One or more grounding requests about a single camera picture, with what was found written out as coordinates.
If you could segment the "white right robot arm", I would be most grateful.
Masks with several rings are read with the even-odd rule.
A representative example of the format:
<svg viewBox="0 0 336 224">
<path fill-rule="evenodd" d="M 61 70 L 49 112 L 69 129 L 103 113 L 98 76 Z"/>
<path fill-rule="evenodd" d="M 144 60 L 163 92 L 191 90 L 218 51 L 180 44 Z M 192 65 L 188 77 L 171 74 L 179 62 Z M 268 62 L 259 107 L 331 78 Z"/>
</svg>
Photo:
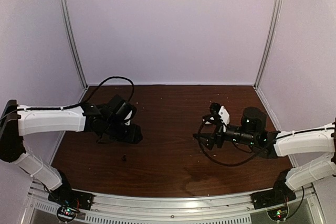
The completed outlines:
<svg viewBox="0 0 336 224">
<path fill-rule="evenodd" d="M 203 153 L 213 147 L 221 148 L 225 142 L 247 145 L 253 153 L 230 167 L 248 163 L 257 156 L 275 159 L 300 153 L 321 153 L 312 161 L 285 172 L 283 184 L 269 192 L 272 203 L 281 203 L 289 196 L 289 190 L 335 176 L 335 123 L 299 131 L 267 131 L 267 116 L 259 108 L 245 108 L 239 126 L 230 123 L 230 115 L 223 105 L 212 103 L 209 111 L 209 115 L 203 116 L 200 127 L 213 125 L 215 130 L 212 133 L 199 130 L 193 134 Z"/>
</svg>

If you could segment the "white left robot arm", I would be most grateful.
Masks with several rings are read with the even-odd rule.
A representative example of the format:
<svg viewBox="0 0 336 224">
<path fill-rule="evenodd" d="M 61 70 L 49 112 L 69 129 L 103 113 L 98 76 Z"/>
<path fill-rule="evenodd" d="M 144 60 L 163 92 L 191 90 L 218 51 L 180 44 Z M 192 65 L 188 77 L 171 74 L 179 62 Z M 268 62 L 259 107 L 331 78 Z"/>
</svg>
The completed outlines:
<svg viewBox="0 0 336 224">
<path fill-rule="evenodd" d="M 24 136 L 46 132 L 94 132 L 99 142 L 138 144 L 143 136 L 140 126 L 131 122 L 136 107 L 115 95 L 108 103 L 82 102 L 60 107 L 29 107 L 8 101 L 1 117 L 1 160 L 18 165 L 31 177 L 54 192 L 64 205 L 76 197 L 66 176 L 25 149 Z"/>
</svg>

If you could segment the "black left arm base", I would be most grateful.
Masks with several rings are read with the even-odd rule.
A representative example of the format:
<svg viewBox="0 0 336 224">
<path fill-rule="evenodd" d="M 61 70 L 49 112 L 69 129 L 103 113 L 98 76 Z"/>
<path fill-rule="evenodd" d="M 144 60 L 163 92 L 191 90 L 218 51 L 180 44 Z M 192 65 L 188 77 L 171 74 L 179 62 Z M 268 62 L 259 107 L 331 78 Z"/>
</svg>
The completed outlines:
<svg viewBox="0 0 336 224">
<path fill-rule="evenodd" d="M 45 192 L 48 193 L 48 200 L 59 205 L 56 211 L 56 217 L 61 223 L 73 221 L 80 210 L 90 210 L 93 194 L 73 190 L 66 175 L 58 170 L 62 184 L 55 190 L 49 190 L 44 186 Z"/>
</svg>

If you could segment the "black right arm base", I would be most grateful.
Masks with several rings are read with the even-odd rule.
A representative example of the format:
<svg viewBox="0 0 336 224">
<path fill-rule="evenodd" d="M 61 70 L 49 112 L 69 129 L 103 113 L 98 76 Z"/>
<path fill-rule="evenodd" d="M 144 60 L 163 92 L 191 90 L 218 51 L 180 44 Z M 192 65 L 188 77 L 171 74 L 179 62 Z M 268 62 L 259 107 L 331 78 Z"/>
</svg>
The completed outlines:
<svg viewBox="0 0 336 224">
<path fill-rule="evenodd" d="M 294 191 L 285 184 L 289 171 L 286 169 L 278 175 L 272 189 L 251 194 L 254 209 L 267 208 L 268 217 L 273 221 L 285 221 L 289 216 L 288 202 L 296 199 Z"/>
</svg>

